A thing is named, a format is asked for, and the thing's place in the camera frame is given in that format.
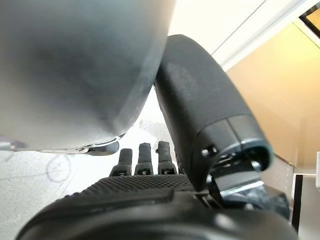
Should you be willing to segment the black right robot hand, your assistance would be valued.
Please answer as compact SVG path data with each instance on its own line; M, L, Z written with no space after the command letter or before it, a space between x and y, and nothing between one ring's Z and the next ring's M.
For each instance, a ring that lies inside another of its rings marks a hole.
M154 84L170 145L120 151L108 177L39 211L19 240L296 240L286 195L260 172L273 151L219 64L184 35L167 40Z

